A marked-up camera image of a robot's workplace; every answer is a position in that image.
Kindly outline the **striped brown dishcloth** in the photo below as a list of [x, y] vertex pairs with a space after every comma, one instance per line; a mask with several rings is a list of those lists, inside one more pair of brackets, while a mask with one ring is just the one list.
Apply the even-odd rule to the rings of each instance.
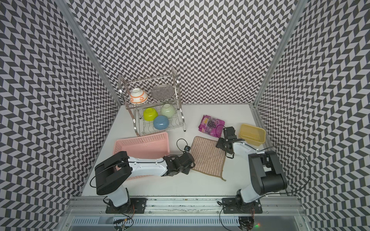
[[196, 136], [192, 142], [191, 154], [195, 161], [193, 170], [222, 179], [225, 153], [216, 147], [217, 141]]

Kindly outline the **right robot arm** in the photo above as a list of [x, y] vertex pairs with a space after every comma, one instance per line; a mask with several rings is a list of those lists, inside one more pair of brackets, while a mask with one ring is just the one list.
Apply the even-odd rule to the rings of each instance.
[[216, 147], [224, 151], [226, 158], [245, 159], [250, 173], [250, 183], [237, 191], [237, 206], [251, 205], [268, 194], [287, 189], [286, 175], [275, 151], [258, 151], [239, 139], [233, 127], [222, 128], [222, 133]]

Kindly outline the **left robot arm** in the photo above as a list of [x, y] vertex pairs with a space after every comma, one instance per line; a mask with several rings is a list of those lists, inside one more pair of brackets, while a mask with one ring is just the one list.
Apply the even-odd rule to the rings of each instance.
[[114, 207], [121, 208], [131, 203], [124, 186], [126, 180], [142, 176], [172, 177], [179, 173], [188, 175], [195, 165], [188, 151], [158, 159], [139, 159], [120, 151], [95, 167], [96, 194], [108, 197]]

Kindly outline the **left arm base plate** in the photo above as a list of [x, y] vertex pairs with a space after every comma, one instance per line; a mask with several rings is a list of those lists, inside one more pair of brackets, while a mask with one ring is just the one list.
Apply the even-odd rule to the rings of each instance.
[[126, 204], [116, 207], [110, 199], [106, 199], [107, 197], [103, 199], [103, 202], [107, 205], [107, 214], [144, 214], [147, 203], [147, 198], [134, 197], [130, 198]]

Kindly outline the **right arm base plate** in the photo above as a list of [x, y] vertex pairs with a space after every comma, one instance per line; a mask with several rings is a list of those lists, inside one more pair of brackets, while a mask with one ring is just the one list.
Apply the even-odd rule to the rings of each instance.
[[262, 214], [260, 200], [245, 203], [236, 198], [222, 198], [218, 204], [224, 209], [225, 214]]

